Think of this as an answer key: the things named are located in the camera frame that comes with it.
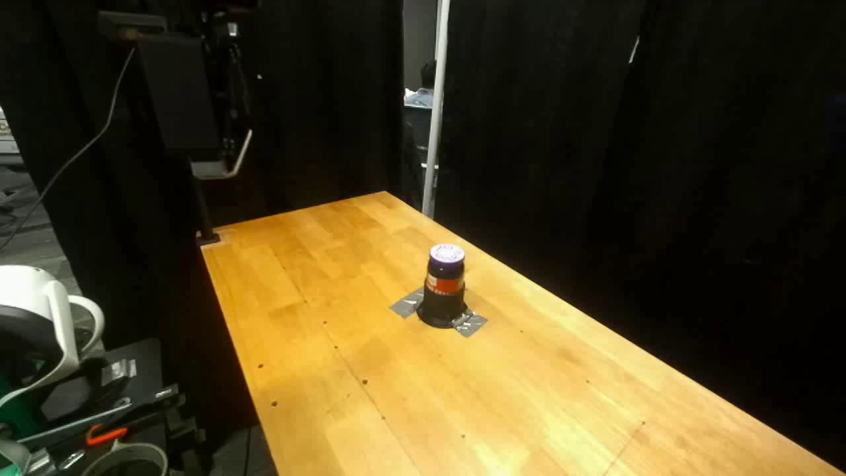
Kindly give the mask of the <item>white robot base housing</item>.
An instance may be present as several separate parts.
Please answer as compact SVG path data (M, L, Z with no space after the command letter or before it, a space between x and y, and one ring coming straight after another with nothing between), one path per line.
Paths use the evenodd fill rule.
M70 376L104 339L104 310L31 264L0 264L0 407Z

